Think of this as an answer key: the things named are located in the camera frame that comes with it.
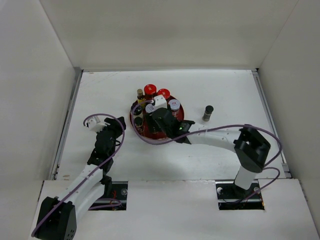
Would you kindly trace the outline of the white lid sauce jar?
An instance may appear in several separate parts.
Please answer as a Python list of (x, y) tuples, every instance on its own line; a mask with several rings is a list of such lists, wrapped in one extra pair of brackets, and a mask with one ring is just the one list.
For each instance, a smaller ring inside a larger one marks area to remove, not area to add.
[(145, 106), (145, 112), (150, 114), (155, 111), (155, 106), (152, 103), (149, 103)]

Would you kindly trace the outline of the small black cap spice jar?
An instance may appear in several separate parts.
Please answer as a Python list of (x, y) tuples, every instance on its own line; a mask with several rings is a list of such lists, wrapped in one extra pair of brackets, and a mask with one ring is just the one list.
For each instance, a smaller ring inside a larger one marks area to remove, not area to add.
[(134, 119), (134, 125), (139, 134), (144, 132), (144, 120), (141, 117), (136, 117)]

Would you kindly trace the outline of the clear bottle black pump cap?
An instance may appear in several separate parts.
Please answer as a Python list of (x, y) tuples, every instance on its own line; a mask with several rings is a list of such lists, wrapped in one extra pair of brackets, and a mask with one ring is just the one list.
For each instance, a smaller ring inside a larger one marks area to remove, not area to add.
[(144, 119), (143, 115), (143, 108), (139, 104), (133, 104), (130, 109), (130, 113), (133, 116), (133, 119), (142, 118)]

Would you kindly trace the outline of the small yellow label oil bottle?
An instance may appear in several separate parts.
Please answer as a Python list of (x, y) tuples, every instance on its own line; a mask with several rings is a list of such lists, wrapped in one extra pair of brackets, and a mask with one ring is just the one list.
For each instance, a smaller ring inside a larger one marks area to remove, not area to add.
[(145, 95), (142, 89), (137, 90), (137, 103), (144, 109), (146, 107)]

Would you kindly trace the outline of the red lid chili sauce jar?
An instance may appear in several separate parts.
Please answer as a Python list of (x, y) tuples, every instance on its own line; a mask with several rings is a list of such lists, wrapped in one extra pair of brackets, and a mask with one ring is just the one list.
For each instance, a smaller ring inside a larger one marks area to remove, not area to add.
[(146, 100), (152, 100), (157, 95), (157, 87), (154, 84), (145, 85), (143, 90)]

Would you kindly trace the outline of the black cap spice bottle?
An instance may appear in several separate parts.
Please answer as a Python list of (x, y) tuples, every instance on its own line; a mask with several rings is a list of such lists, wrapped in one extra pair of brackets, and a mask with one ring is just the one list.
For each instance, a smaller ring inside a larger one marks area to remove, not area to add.
[(205, 107), (205, 110), (204, 110), (204, 113), (202, 116), (202, 120), (205, 122), (208, 122), (211, 118), (213, 111), (214, 111), (214, 107), (212, 105), (207, 105)]

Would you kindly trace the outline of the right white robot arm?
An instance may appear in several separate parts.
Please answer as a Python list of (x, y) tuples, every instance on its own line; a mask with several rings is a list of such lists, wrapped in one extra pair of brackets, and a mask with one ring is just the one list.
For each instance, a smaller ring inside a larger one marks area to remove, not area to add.
[(263, 171), (271, 145), (253, 126), (245, 124), (239, 130), (228, 126), (209, 130), (191, 120), (179, 121), (170, 110), (159, 108), (148, 114), (151, 124), (176, 143), (207, 145), (222, 148), (236, 154), (240, 168), (232, 185), (238, 198), (245, 197), (257, 174)]

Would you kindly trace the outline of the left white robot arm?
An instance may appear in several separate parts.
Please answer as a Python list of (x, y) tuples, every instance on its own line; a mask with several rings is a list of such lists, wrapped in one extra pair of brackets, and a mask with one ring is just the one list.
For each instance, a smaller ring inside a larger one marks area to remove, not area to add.
[(83, 121), (96, 134), (93, 151), (84, 169), (63, 192), (42, 201), (31, 237), (72, 240), (86, 211), (98, 198), (105, 200), (112, 195), (112, 180), (107, 174), (124, 143), (126, 123), (122, 116), (104, 114), (104, 117), (100, 121), (98, 114), (92, 114)]

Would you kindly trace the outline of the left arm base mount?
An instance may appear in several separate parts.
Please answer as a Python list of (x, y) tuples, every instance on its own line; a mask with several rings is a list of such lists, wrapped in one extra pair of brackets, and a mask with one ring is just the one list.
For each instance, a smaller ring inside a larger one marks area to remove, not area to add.
[(128, 182), (113, 181), (112, 185), (106, 188), (103, 196), (98, 198), (90, 211), (125, 211), (127, 209)]

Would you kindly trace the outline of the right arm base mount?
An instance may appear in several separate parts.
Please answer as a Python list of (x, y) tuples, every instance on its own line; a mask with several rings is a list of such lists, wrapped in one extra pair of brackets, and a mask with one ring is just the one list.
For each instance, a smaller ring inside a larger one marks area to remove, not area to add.
[(221, 211), (231, 210), (264, 210), (263, 197), (257, 180), (253, 181), (248, 190), (236, 186), (232, 181), (215, 183), (218, 208)]

